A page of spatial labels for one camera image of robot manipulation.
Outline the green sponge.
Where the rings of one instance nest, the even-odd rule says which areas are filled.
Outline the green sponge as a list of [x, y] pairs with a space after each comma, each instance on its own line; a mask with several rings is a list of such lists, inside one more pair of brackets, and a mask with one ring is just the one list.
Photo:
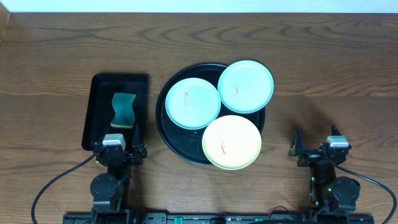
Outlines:
[[112, 99], [114, 118], [111, 122], [113, 128], [132, 129], [135, 122], [135, 114], [132, 104], [135, 99], [132, 93], [115, 93]]

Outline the yellow plate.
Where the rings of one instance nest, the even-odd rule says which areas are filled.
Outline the yellow plate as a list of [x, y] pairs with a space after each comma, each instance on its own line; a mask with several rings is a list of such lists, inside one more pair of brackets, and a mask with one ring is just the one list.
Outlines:
[[262, 146], [257, 127], [242, 116], [227, 115], [212, 121], [202, 137], [206, 158], [225, 170], [247, 167], [258, 157]]

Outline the light blue plate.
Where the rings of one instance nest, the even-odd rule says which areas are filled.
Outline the light blue plate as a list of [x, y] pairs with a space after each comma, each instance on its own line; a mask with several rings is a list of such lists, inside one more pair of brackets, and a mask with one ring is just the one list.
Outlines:
[[263, 64], [241, 60], [222, 72], [217, 89], [225, 107], [236, 113], [249, 114], [259, 111], [270, 102], [274, 79]]
[[214, 121], [220, 112], [217, 89], [201, 78], [186, 78], [174, 84], [165, 98], [170, 120], [184, 129], [201, 129]]

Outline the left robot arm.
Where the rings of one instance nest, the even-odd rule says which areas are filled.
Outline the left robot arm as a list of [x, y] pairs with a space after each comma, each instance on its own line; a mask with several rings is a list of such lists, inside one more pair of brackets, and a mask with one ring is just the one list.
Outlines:
[[143, 164], [147, 150], [142, 140], [141, 127], [133, 127], [130, 136], [122, 133], [105, 134], [95, 142], [96, 161], [107, 167], [90, 185], [93, 210], [98, 213], [121, 212], [128, 206], [131, 167]]

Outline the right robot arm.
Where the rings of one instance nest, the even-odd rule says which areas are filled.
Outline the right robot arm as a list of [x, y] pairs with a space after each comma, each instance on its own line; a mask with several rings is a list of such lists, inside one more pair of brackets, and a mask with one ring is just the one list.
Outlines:
[[351, 149], [348, 140], [331, 127], [331, 135], [318, 149], [307, 149], [299, 128], [295, 128], [288, 156], [297, 157], [299, 167], [309, 167], [310, 201], [327, 213], [349, 213], [356, 210], [360, 184], [358, 181], [335, 172], [337, 165], [346, 160]]

